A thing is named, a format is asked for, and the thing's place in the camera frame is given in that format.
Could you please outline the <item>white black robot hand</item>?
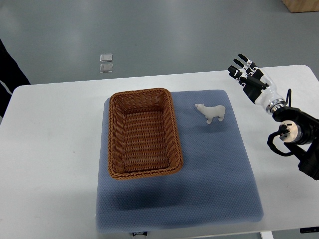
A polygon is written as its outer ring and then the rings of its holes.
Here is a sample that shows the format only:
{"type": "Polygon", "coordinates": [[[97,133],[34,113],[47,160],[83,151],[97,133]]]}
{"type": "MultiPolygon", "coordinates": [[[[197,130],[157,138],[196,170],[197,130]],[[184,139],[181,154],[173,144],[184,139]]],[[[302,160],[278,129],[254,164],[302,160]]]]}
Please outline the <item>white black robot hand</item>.
{"type": "Polygon", "coordinates": [[[231,65],[227,70],[229,76],[240,84],[249,100],[260,105],[270,115],[284,107],[286,101],[277,93],[277,86],[266,72],[243,54],[238,57],[233,60],[237,66],[231,65]]]}

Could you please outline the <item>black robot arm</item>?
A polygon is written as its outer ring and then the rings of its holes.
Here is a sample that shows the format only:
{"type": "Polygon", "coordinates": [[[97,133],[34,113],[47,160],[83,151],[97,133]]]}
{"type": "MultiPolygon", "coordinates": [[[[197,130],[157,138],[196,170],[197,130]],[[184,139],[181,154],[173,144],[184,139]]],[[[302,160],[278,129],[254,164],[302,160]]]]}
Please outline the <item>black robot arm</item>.
{"type": "Polygon", "coordinates": [[[301,172],[314,180],[319,179],[319,120],[291,106],[292,90],[288,89],[286,100],[268,104],[266,112],[280,123],[278,130],[269,135],[267,145],[276,154],[294,155],[300,162],[301,172]],[[283,141],[289,152],[282,152],[273,143],[275,137],[283,141]]]}

